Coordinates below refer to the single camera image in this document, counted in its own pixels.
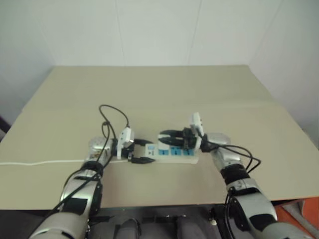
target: floor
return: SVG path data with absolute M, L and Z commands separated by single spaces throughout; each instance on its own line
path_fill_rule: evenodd
M 188 216 L 200 226 L 207 239 L 220 239 L 217 226 L 208 218 L 209 207 L 156 207 L 138 209 L 102 209 L 98 216 L 114 216 L 107 223 L 99 223 L 91 229 L 90 239 L 113 239 L 119 225 L 130 218 L 141 223 L 141 239 L 175 239 L 174 218 Z M 41 216 L 24 211 L 0 211 L 0 238 L 24 239 L 40 222 Z M 233 230 L 237 239 L 252 238 L 248 233 Z

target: white wall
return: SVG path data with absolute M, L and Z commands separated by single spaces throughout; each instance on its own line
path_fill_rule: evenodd
M 308 124 L 318 10 L 316 0 L 2 0 L 0 114 L 13 122 L 53 65 L 250 64 Z

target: white power strip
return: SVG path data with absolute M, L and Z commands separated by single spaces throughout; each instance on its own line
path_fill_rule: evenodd
M 170 146 L 167 150 L 159 149 L 154 143 L 145 145 L 145 157 L 155 159 L 157 163 L 191 163 L 197 164 L 198 152 Z

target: power strip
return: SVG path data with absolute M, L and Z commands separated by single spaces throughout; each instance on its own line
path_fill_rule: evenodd
M 190 163 L 197 164 L 198 153 L 193 149 L 181 149 L 170 146 L 166 150 L 159 149 L 154 143 L 145 145 L 145 157 L 155 159 L 157 163 Z

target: table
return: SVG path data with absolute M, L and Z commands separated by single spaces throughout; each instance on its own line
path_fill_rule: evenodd
M 319 153 L 247 66 L 55 67 L 0 144 L 0 162 L 81 160 L 101 135 L 100 104 L 156 141 L 200 112 L 205 132 L 223 132 L 263 160 L 251 173 L 270 200 L 319 195 Z M 105 113 L 119 133 L 125 119 Z M 50 209 L 81 163 L 0 166 L 0 209 Z M 209 154 L 191 164 L 110 164 L 102 207 L 222 203 L 225 184 Z

